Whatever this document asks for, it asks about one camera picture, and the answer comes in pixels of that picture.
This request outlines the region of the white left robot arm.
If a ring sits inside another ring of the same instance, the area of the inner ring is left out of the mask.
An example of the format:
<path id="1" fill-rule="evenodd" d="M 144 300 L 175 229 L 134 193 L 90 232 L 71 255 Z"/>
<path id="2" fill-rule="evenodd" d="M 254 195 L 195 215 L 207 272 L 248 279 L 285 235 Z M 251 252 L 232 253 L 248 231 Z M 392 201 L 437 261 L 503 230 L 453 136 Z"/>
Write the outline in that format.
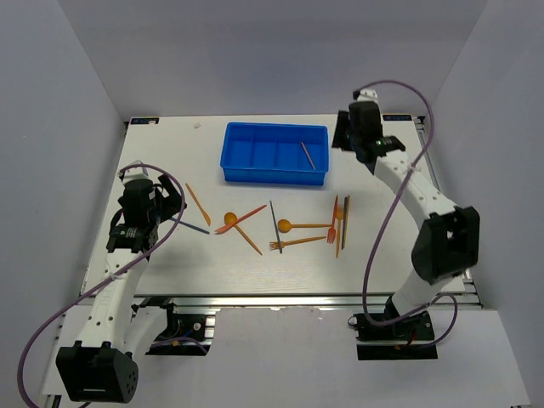
<path id="1" fill-rule="evenodd" d="M 70 400 L 126 404 L 139 380 L 136 359 L 154 336 L 174 337 L 179 317 L 168 310 L 138 313 L 133 297 L 160 241 L 162 223 L 186 208 L 179 183 L 167 175 L 153 182 L 146 172 L 122 176 L 120 209 L 110 221 L 105 267 L 88 320 L 70 347 L 61 347 L 55 364 Z"/>

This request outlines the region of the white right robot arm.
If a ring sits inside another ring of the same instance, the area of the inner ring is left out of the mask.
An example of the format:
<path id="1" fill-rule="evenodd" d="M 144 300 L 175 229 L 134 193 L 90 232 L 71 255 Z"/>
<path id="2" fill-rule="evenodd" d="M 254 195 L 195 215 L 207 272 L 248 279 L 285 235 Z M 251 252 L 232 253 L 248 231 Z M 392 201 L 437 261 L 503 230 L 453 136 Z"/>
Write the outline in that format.
<path id="1" fill-rule="evenodd" d="M 426 179 L 405 146 L 383 132 L 377 99 L 360 96 L 339 111 L 333 147 L 352 151 L 370 173 L 395 194 L 418 228 L 411 251 L 412 270 L 386 303 L 385 332 L 401 339 L 442 288 L 473 267 L 479 258 L 480 216 L 474 207 L 459 207 Z"/>

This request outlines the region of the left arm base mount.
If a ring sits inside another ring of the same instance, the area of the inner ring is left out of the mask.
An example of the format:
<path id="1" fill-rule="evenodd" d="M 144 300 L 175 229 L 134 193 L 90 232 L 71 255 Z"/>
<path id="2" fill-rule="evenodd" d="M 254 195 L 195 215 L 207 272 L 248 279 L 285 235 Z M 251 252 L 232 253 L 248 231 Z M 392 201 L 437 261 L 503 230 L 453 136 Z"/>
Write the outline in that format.
<path id="1" fill-rule="evenodd" d="M 159 309 L 167 323 L 156 336 L 147 355 L 205 356 L 215 327 L 216 312 L 209 308 L 185 306 L 172 297 L 146 297 L 140 308 Z"/>

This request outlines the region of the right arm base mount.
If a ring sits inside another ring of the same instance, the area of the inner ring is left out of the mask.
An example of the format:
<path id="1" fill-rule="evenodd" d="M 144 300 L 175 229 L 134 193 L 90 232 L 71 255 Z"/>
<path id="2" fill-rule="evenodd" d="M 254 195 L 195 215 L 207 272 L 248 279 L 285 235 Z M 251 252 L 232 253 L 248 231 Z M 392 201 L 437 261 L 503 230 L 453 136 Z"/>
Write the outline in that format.
<path id="1" fill-rule="evenodd" d="M 356 332 L 356 351 L 360 361 L 436 360 L 438 352 L 434 328 L 427 311 L 390 326 L 375 326 L 363 313 L 347 321 Z"/>

